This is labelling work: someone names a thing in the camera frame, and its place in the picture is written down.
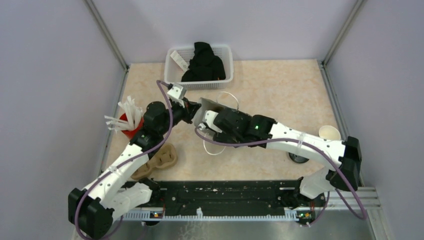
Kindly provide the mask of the light blue paper bag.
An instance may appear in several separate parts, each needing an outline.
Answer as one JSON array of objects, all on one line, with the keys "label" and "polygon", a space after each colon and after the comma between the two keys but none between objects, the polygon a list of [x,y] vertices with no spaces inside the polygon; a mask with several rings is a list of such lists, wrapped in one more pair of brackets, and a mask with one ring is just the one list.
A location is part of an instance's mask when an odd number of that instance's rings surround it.
[{"label": "light blue paper bag", "polygon": [[[231,106],[231,105],[226,105],[226,104],[223,104],[222,102],[219,102],[221,95],[231,96],[235,100],[235,105]],[[202,118],[204,116],[205,111],[208,111],[208,110],[212,110],[212,111],[217,112],[217,113],[220,110],[223,110],[225,108],[231,108],[231,109],[239,110],[240,109],[240,102],[237,99],[237,97],[235,95],[233,95],[232,93],[230,93],[228,91],[220,91],[215,96],[215,100],[201,97],[198,100],[198,103],[201,106],[200,106],[200,109],[197,111],[197,113],[195,114],[195,116],[193,118],[193,124],[195,126],[195,130],[198,131],[198,134],[200,135],[200,138],[202,139],[202,145],[203,145],[205,152],[208,155],[211,155],[211,156],[220,155],[224,152],[224,150],[226,149],[226,146],[223,146],[223,148],[219,152],[210,152],[208,150],[206,142],[208,142],[209,140],[212,141],[212,142],[215,142],[213,140],[213,136],[216,132],[208,129],[204,124],[202,124]]]}]

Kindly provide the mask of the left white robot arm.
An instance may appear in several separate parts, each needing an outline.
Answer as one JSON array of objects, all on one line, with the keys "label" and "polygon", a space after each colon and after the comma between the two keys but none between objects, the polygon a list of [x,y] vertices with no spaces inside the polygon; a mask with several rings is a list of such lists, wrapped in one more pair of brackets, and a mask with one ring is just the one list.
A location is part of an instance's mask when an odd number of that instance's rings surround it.
[{"label": "left white robot arm", "polygon": [[68,195],[68,220],[84,240],[103,240],[113,223],[135,207],[154,207],[160,193],[137,182],[121,191],[130,176],[146,164],[170,136],[172,128],[184,121],[192,124],[201,104],[189,101],[151,102],[143,115],[143,124],[119,157],[92,183]]}]

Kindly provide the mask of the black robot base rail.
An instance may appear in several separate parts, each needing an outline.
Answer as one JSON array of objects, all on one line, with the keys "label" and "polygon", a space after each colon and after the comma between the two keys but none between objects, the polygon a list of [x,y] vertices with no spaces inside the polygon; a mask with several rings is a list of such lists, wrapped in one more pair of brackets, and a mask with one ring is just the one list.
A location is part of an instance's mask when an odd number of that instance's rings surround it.
[{"label": "black robot base rail", "polygon": [[300,194],[299,180],[155,181],[143,178],[152,195],[142,208],[160,208],[167,217],[283,216],[290,210],[323,207],[323,193],[315,198]]}]

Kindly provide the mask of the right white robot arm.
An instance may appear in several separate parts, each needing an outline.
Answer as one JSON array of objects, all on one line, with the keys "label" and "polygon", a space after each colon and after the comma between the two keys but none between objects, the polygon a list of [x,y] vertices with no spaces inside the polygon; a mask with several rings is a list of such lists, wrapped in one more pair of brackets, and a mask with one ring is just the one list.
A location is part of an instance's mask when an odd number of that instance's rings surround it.
[{"label": "right white robot arm", "polygon": [[300,180],[293,192],[299,206],[333,189],[357,191],[362,153],[357,138],[329,140],[288,127],[264,115],[249,115],[233,108],[208,110],[203,123],[213,131],[213,142],[226,147],[261,147],[295,154],[323,165]]}]

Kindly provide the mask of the stack of paper cups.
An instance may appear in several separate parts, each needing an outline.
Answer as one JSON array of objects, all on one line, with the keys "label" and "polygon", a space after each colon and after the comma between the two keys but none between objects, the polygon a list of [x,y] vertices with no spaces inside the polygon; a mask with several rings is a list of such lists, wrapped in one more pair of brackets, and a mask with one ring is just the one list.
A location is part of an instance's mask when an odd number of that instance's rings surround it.
[{"label": "stack of paper cups", "polygon": [[318,136],[322,139],[330,140],[330,141],[340,141],[341,133],[339,130],[331,125],[323,125],[318,130]]}]

